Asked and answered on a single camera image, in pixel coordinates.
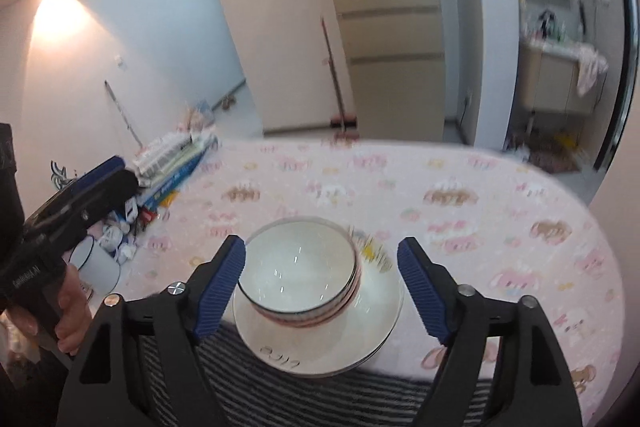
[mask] pink tablecloth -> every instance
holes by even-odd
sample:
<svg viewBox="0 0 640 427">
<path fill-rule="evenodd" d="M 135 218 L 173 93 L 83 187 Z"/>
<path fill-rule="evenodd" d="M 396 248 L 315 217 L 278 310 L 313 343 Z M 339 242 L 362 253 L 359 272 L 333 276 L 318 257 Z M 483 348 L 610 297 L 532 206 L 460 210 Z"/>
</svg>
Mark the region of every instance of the pink tablecloth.
<svg viewBox="0 0 640 427">
<path fill-rule="evenodd" d="M 537 169 L 468 148 L 284 140 L 224 142 L 142 236 L 116 291 L 136 299 L 187 280 L 230 233 L 320 216 L 374 237 L 395 259 L 415 236 L 431 259 L 485 296 L 538 297 L 574 376 L 584 420 L 611 380 L 622 341 L 622 281 L 587 208 Z M 227 317 L 232 314 L 227 310 Z M 482 375 L 490 377 L 497 341 Z M 440 346 L 412 300 L 367 366 L 429 378 Z"/>
</svg>

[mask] stacked bowls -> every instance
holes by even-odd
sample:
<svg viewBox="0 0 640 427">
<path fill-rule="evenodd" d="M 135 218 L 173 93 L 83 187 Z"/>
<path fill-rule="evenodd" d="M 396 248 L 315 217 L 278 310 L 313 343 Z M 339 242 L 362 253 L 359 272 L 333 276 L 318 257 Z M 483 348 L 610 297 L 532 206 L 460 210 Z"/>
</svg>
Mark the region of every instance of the stacked bowls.
<svg viewBox="0 0 640 427">
<path fill-rule="evenodd" d="M 246 243 L 238 286 L 264 317 L 293 328 L 334 318 L 360 287 L 362 267 L 350 236 L 318 218 L 282 219 Z"/>
</svg>

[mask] sink cabinet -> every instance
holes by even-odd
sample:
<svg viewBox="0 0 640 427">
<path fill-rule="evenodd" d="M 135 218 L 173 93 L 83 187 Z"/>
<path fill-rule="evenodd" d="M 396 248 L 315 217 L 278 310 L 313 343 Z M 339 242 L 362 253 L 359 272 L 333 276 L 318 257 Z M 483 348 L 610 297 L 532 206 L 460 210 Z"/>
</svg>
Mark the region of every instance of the sink cabinet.
<svg viewBox="0 0 640 427">
<path fill-rule="evenodd" d="M 578 96 L 579 66 L 576 60 L 520 45 L 517 97 L 531 111 L 591 114 L 596 102 L 594 87 Z"/>
</svg>

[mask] white plate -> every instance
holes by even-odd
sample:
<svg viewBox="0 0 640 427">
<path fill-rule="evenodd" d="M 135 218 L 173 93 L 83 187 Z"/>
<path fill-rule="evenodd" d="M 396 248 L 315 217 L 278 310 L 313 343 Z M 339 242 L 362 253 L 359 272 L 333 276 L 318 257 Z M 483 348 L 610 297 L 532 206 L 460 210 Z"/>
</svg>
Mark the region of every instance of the white plate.
<svg viewBox="0 0 640 427">
<path fill-rule="evenodd" d="M 247 241 L 239 286 L 267 311 L 305 314 L 348 292 L 355 261 L 345 229 L 316 217 L 282 219 Z"/>
<path fill-rule="evenodd" d="M 367 246 L 360 251 L 362 282 L 355 298 L 337 317 L 315 327 L 270 321 L 236 287 L 236 327 L 254 355 L 285 373 L 319 378 L 352 369 L 380 349 L 398 321 L 404 287 L 396 266 Z"/>
</svg>

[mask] finger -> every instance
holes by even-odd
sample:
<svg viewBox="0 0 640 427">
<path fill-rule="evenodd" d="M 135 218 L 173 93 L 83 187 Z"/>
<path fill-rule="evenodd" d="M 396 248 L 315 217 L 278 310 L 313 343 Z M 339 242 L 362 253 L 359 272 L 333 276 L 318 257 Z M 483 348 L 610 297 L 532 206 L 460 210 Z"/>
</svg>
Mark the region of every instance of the finger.
<svg viewBox="0 0 640 427">
<path fill-rule="evenodd" d="M 65 339 L 58 342 L 58 349 L 63 353 L 71 353 L 71 351 L 77 350 L 80 347 L 80 344 L 82 344 L 85 333 L 86 329 L 75 331 Z"/>
<path fill-rule="evenodd" d="M 9 320 L 18 328 L 22 334 L 35 337 L 38 334 L 38 321 L 27 310 L 20 306 L 11 306 L 7 310 Z"/>
<path fill-rule="evenodd" d="M 58 304 L 60 309 L 64 311 L 78 298 L 82 298 L 82 300 L 86 301 L 80 283 L 80 276 L 78 275 L 78 268 L 72 264 L 68 264 L 66 266 L 65 279 L 63 280 L 62 286 L 60 286 L 60 291 L 58 292 Z"/>
<path fill-rule="evenodd" d="M 59 339 L 64 339 L 76 330 L 88 327 L 90 322 L 91 311 L 89 311 L 89 306 L 82 295 L 81 298 L 75 298 L 64 310 L 62 318 L 56 326 L 56 335 Z"/>
</svg>

